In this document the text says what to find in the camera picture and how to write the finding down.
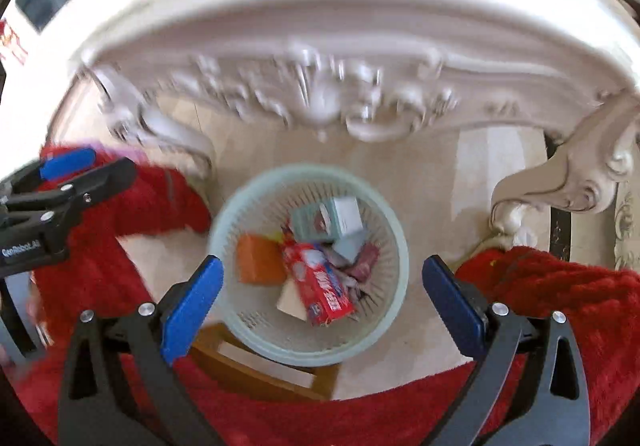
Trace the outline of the orange box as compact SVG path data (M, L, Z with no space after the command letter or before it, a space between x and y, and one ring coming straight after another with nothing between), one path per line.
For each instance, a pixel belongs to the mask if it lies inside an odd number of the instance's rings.
M280 286L288 278L282 246L256 234L242 234L236 245L236 268L242 284Z

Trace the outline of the red white toothpaste box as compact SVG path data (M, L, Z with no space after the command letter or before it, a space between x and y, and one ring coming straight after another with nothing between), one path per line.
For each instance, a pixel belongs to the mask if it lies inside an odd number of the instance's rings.
M313 326L327 326L355 313L354 304L322 250L294 242L283 250L283 262L295 281Z

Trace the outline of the silver cardboard box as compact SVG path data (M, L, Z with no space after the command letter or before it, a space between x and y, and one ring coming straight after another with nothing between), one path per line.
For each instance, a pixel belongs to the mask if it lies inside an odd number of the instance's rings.
M369 232L366 228L359 232L343 236L332 244L332 251L342 258L346 263L352 264L356 262L362 247L367 243Z

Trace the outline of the wooden stool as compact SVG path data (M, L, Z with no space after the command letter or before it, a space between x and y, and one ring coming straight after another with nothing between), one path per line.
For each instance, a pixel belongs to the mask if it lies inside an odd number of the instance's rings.
M189 353L228 391L273 402L325 402L333 396L341 365L291 367L245 346L222 323L201 328Z

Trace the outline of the red white snack bag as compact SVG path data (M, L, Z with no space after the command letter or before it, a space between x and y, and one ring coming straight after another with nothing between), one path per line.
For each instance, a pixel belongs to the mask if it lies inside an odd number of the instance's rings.
M372 275L374 266L380 257L380 249L372 242L367 242L360 250L356 262L345 270L345 274L360 284L365 284Z

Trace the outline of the tan open cardboard box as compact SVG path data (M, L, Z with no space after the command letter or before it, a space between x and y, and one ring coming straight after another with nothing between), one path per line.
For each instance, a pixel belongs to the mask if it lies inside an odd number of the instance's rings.
M288 278L283 284L276 307L285 315L292 316L302 322L307 320L306 307L292 278Z

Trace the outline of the pale green mesh waste basket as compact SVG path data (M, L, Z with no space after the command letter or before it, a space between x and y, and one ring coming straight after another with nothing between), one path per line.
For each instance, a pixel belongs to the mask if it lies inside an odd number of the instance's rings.
M370 348L397 316L407 241L385 199L332 166L265 172L224 205L209 233L224 264L215 305L246 346L291 366L334 365Z

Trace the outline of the ornate white marble coffee table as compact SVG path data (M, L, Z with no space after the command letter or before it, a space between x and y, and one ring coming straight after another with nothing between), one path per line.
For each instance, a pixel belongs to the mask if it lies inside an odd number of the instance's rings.
M386 143L516 125L556 149L491 194L493 242L519 244L529 208L598 213L634 170L639 0L139 0L65 62L124 142L202 159L212 142L157 96L245 122Z

